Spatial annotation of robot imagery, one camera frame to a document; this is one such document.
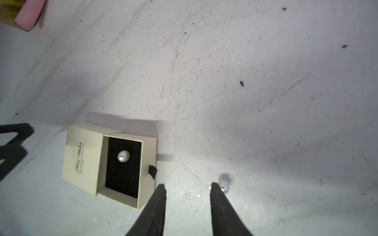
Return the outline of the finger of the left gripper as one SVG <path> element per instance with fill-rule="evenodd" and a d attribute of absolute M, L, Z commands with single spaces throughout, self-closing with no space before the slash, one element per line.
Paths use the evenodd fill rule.
<path fill-rule="evenodd" d="M 1 181 L 27 156 L 27 150 L 22 143 L 34 133 L 34 128 L 28 124 L 1 125 L 1 134 L 16 133 L 17 135 L 1 146 Z"/>

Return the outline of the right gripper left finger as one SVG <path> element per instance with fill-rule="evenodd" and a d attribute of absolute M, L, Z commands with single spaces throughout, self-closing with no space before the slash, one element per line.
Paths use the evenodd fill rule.
<path fill-rule="evenodd" d="M 126 236 L 163 236 L 165 212 L 166 189 L 160 184 Z"/>

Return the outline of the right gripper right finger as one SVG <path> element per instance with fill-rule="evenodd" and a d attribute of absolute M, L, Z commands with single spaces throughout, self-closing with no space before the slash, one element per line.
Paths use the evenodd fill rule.
<path fill-rule="evenodd" d="M 214 236 L 252 236 L 217 183 L 210 191 L 212 231 Z"/>

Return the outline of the pearl earring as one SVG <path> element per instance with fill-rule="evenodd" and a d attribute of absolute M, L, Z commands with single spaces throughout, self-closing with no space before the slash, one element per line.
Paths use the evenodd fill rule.
<path fill-rule="evenodd" d="M 121 163 L 125 163 L 129 160 L 130 153 L 127 150 L 122 150 L 118 153 L 117 158 Z"/>
<path fill-rule="evenodd" d="M 221 179 L 218 181 L 218 185 L 224 194 L 230 191 L 230 183 L 228 181 Z"/>

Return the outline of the cream drawer jewelry box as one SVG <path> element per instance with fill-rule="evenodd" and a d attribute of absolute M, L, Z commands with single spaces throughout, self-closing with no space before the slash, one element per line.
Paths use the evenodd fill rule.
<path fill-rule="evenodd" d="M 121 163 L 117 155 L 127 150 Z M 94 124 L 67 130 L 62 178 L 91 195 L 131 208 L 144 206 L 155 190 L 157 139 Z"/>

